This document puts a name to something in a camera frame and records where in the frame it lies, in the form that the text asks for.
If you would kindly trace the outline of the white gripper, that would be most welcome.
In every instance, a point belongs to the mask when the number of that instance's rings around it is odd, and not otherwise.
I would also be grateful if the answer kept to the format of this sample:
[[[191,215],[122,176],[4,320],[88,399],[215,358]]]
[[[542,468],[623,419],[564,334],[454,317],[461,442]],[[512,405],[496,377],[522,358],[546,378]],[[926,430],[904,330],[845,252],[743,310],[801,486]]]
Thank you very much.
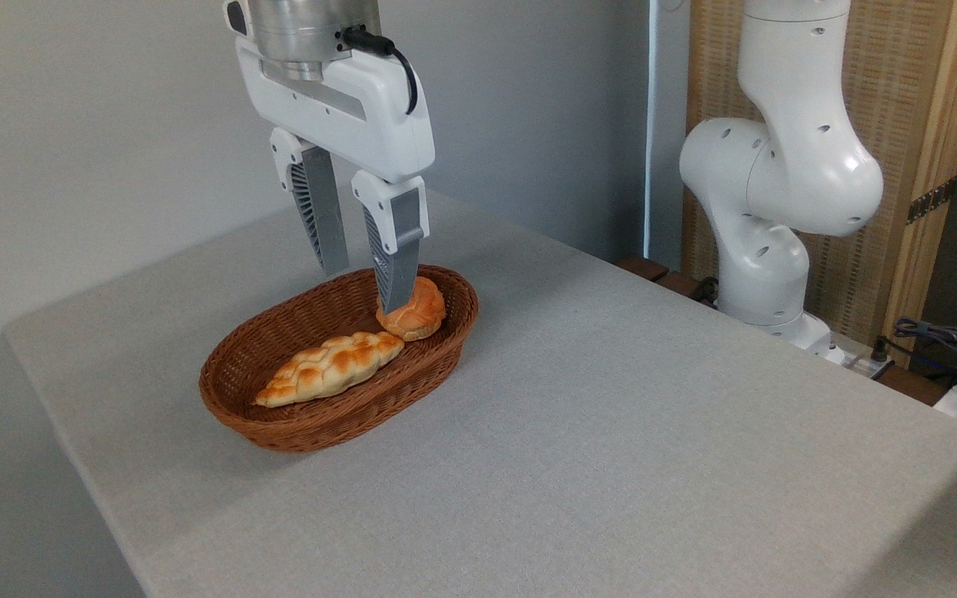
[[[409,84],[397,61],[356,51],[324,65],[321,81],[293,81],[249,39],[237,37],[235,48],[251,102],[277,126],[270,144],[278,178],[324,275],[349,268],[331,152],[364,169],[351,185],[364,205],[383,311],[409,303],[420,242],[429,236],[425,182],[417,174],[435,159],[423,92],[407,115]]]

